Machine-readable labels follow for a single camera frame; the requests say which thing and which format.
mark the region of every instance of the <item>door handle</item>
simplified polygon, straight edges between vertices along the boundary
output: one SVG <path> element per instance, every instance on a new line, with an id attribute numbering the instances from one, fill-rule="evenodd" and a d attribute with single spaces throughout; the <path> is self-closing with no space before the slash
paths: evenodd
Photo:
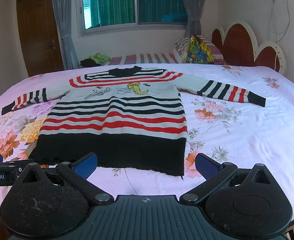
<path id="1" fill-rule="evenodd" d="M 47 44 L 47 46 L 52 46 L 53 50 L 56 50 L 56 41 L 55 41 L 55 39 L 52 39 L 51 43 Z"/>

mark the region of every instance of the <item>sweater cuff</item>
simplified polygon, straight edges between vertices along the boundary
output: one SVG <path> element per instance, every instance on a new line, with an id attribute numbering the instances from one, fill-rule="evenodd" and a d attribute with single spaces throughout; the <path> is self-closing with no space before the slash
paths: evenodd
<path id="1" fill-rule="evenodd" d="M 265 98 L 258 96 L 255 93 L 252 93 L 251 91 L 248 93 L 248 102 L 262 107 L 265 107 L 266 105 Z"/>
<path id="2" fill-rule="evenodd" d="M 2 109 L 2 115 L 7 114 L 8 112 L 13 111 L 13 107 L 15 106 L 15 101 L 10 103 L 8 106 L 3 107 Z"/>

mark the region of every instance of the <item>black cloth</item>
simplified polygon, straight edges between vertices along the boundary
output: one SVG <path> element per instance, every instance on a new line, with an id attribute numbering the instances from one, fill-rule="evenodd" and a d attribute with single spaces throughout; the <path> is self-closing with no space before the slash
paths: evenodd
<path id="1" fill-rule="evenodd" d="M 100 66 L 100 64 L 96 63 L 96 61 L 94 61 L 91 58 L 86 58 L 86 59 L 82 60 L 80 62 L 80 65 L 83 67 L 99 67 Z"/>
<path id="2" fill-rule="evenodd" d="M 74 162 L 94 152 L 100 167 L 136 168 L 183 176 L 185 146 L 185 138 L 173 140 L 106 133 L 41 134 L 29 158 L 39 164 L 55 165 L 65 161 Z"/>

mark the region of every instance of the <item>yellow cartoon character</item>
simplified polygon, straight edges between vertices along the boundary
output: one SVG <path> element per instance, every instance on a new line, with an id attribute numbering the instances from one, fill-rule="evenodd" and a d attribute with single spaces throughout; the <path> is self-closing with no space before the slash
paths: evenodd
<path id="1" fill-rule="evenodd" d="M 140 91 L 140 87 L 139 87 L 140 83 L 130 83 L 127 85 L 128 89 L 134 89 L 134 93 L 138 94 L 138 95 L 144 95 L 148 92 L 148 90 L 146 91 Z"/>

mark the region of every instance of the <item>green curtain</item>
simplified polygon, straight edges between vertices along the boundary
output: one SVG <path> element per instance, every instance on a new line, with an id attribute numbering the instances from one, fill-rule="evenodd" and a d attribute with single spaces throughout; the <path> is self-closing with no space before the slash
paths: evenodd
<path id="1" fill-rule="evenodd" d="M 134 0 L 90 0 L 90 12 L 93 26 L 135 22 Z"/>
<path id="2" fill-rule="evenodd" d="M 98 0 L 90 0 L 91 27 L 100 23 L 98 12 Z"/>
<path id="3" fill-rule="evenodd" d="M 140 22 L 187 22 L 183 0 L 138 0 Z"/>

